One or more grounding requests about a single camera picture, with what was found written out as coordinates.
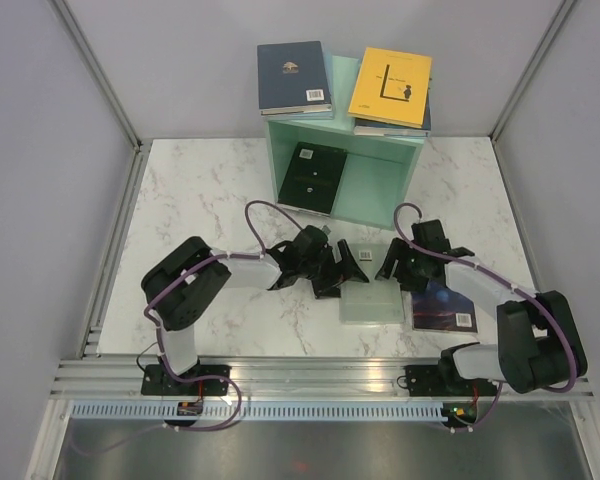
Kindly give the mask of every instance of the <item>gray wall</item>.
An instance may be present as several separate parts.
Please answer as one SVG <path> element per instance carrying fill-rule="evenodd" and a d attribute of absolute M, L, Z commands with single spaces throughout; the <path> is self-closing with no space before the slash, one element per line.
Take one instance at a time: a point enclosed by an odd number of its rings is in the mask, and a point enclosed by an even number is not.
<path fill-rule="evenodd" d="M 560 0 L 69 0 L 142 137 L 263 136 L 259 43 L 433 56 L 439 134 L 493 126 Z"/>
<path fill-rule="evenodd" d="M 45 0 L 0 0 L 0 480 L 23 478 L 130 160 Z"/>
<path fill-rule="evenodd" d="M 581 0 L 500 144 L 544 286 L 570 298 L 600 398 L 600 0 Z"/>

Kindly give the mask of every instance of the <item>barcode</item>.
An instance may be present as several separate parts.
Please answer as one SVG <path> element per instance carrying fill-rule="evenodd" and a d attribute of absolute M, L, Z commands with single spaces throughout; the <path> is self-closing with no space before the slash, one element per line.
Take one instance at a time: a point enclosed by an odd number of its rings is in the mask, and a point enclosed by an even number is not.
<path fill-rule="evenodd" d="M 373 260 L 371 258 L 371 250 L 360 250 L 358 252 L 358 260 L 360 260 L 361 262 L 370 262 L 371 260 Z"/>
<path fill-rule="evenodd" d="M 302 150 L 300 150 L 300 153 L 298 154 L 298 156 L 300 158 L 306 158 L 307 160 L 311 160 L 311 157 L 313 157 L 313 150 L 309 150 L 308 148 L 303 148 Z"/>
<path fill-rule="evenodd" d="M 456 313 L 456 325 L 459 327 L 471 328 L 471 315 L 468 313 Z"/>
<path fill-rule="evenodd" d="M 317 90 L 307 90 L 307 102 L 317 102 L 324 100 L 324 92 L 321 88 Z"/>

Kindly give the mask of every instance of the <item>gray floor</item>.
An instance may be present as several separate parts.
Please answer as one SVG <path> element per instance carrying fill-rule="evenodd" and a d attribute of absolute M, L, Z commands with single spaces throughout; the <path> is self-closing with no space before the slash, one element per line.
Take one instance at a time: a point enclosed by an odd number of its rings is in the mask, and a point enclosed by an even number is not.
<path fill-rule="evenodd" d="M 85 450 L 149 425 L 73 421 Z M 424 424 L 243 422 L 215 433 L 158 430 L 109 453 L 65 448 L 58 479 L 590 479 L 566 405 L 501 404 L 482 428 Z"/>

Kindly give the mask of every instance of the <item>mint green box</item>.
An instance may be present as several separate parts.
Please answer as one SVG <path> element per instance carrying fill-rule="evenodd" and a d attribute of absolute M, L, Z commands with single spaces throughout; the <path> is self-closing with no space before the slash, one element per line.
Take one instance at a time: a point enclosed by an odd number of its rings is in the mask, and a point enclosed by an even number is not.
<path fill-rule="evenodd" d="M 331 216 L 393 229 L 393 210 L 404 200 L 424 139 L 353 134 L 353 118 L 347 110 L 359 63 L 356 58 L 333 57 L 333 120 L 265 121 L 273 191 L 277 201 L 298 142 L 344 148 L 349 154 Z"/>

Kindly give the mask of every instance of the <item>marble tabletop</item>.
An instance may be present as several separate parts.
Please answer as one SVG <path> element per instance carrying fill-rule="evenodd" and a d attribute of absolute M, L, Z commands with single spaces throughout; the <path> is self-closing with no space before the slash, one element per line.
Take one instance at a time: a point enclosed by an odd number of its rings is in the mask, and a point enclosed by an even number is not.
<path fill-rule="evenodd" d="M 245 203 L 273 199 L 264 139 L 156 140 L 153 142 L 124 244 L 100 336 L 101 353 L 138 353 L 155 341 L 140 280 L 190 236 L 231 251 L 255 251 L 244 220 Z M 439 218 L 453 246 L 466 246 L 520 285 L 531 275 L 504 184 L 488 138 L 435 138 L 426 142 L 406 200 L 425 220 Z M 330 241 L 388 243 L 395 232 L 308 214 L 302 225 L 328 225 Z M 273 245 L 297 233 L 264 206 L 253 209 L 256 227 Z M 416 219 L 405 211 L 405 227 Z M 339 300 L 315 300 L 308 281 L 277 292 L 250 288 L 220 292 L 196 323 L 201 355 L 432 357 L 475 338 L 492 343 L 495 322 L 477 310 L 476 336 L 413 331 L 402 325 L 343 325 Z"/>

